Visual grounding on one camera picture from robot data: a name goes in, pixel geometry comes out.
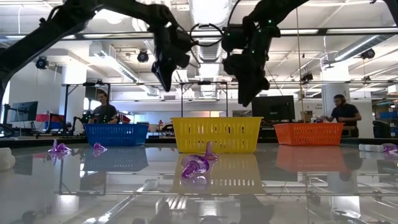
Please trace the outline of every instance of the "person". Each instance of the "person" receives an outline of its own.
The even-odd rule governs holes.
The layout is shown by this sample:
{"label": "person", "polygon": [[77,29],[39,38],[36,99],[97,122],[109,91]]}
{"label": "person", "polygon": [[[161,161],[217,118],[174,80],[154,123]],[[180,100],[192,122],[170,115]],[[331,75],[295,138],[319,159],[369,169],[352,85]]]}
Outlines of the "person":
{"label": "person", "polygon": [[[356,109],[354,105],[347,103],[346,98],[341,94],[336,95],[333,98],[333,101],[335,102],[336,108],[333,109],[330,117],[324,116],[323,118],[329,122],[332,122],[334,119],[336,119],[337,122],[344,123],[344,126],[354,127],[354,129],[351,130],[350,137],[358,138],[359,130],[357,127],[357,121],[362,120],[358,109]],[[349,135],[349,131],[344,130],[343,135]]]}
{"label": "person", "polygon": [[94,123],[94,120],[96,120],[97,123],[103,124],[118,123],[118,111],[116,111],[114,106],[108,103],[108,94],[105,92],[99,93],[98,100],[101,103],[101,106],[95,108],[93,112],[94,118],[90,118],[89,123]]}

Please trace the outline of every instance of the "ceiling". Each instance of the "ceiling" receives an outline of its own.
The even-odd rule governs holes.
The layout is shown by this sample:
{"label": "ceiling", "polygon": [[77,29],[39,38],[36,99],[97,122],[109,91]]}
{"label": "ceiling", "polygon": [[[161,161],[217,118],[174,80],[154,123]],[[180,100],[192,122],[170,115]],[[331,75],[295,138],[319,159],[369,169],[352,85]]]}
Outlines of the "ceiling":
{"label": "ceiling", "polygon": [[[184,29],[189,30],[193,25],[188,0],[153,1],[169,5],[173,15]],[[22,1],[0,0],[0,20],[2,21],[0,24],[0,34],[27,34],[33,31],[38,26],[39,18],[48,15],[51,9],[50,6],[55,6],[59,3],[58,1],[48,1],[50,4],[43,4],[41,1],[30,0],[29,2],[36,2],[37,5],[27,5],[27,1],[24,1],[25,5],[22,7],[19,2]],[[7,6],[7,3],[13,3],[14,6]],[[242,0],[232,16],[231,23],[240,23],[242,18],[254,9],[256,3],[257,1]],[[367,1],[360,0],[311,0],[300,6],[297,12],[298,15],[296,15],[296,11],[292,11],[285,20],[279,24],[279,27],[281,29],[317,29],[322,27],[386,27],[394,25],[394,20],[384,1],[377,1],[375,4],[369,4]],[[98,16],[90,21],[84,33],[136,31],[130,17],[122,17],[121,22],[118,24],[110,24],[104,18],[106,18],[106,16],[104,17],[98,14]],[[312,63],[315,66],[307,68],[314,74],[314,79],[319,80],[322,70],[320,68],[320,63],[317,62],[320,62],[322,54],[325,52],[337,52],[362,37],[363,36],[360,35],[335,35],[326,37],[274,38],[269,52],[270,60],[267,62],[266,77],[270,80],[277,81],[290,81],[293,78],[298,81],[300,73],[297,71],[300,66],[314,61],[315,63]],[[155,75],[150,72],[152,63],[155,60],[154,56],[149,55],[149,61],[146,63],[139,63],[137,61],[139,49],[147,49],[147,44],[143,40],[102,40],[101,43],[103,45],[113,46],[117,51],[116,58],[124,63],[125,67],[133,72],[140,82],[157,82]],[[395,60],[398,56],[398,51],[394,52],[397,48],[397,43],[398,37],[395,36],[373,47],[376,56],[372,60],[363,61],[360,58],[349,59],[347,63],[349,65],[351,79],[360,80],[365,75],[375,74],[380,69],[398,66]],[[90,66],[96,68],[95,70],[89,70],[88,78],[109,79],[110,82],[127,82],[125,78],[121,78],[122,75],[115,71],[115,69],[109,68],[106,64],[101,63],[101,61],[95,60],[92,55],[90,57],[90,55],[79,54],[79,50],[82,46],[88,46],[89,44],[89,41],[74,40],[60,42],[54,47],[68,49],[82,58],[87,58],[91,63]],[[193,52],[196,55],[198,49],[194,48]],[[191,57],[191,63],[196,64],[193,57]],[[380,74],[377,80],[387,80],[395,78],[396,76],[397,71],[392,70],[392,72]],[[201,76],[198,74],[198,69],[194,66],[189,66],[187,78],[188,81],[193,82],[199,80]],[[220,65],[220,72],[214,81],[229,81],[230,79],[231,77],[225,74],[222,65]],[[387,85],[378,85],[377,88],[373,88],[373,91],[380,91],[385,87],[387,87]],[[114,87],[113,91],[127,90],[125,87]]]}

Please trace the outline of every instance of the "orange basket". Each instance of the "orange basket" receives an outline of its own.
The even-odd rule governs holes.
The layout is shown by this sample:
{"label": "orange basket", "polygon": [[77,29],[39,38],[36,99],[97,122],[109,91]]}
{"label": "orange basket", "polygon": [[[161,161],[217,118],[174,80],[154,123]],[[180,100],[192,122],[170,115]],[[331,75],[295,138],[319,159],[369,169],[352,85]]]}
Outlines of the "orange basket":
{"label": "orange basket", "polygon": [[338,146],[283,146],[278,148],[276,166],[289,172],[345,172],[348,169]]}
{"label": "orange basket", "polygon": [[290,146],[338,146],[343,123],[275,124],[279,144]]}

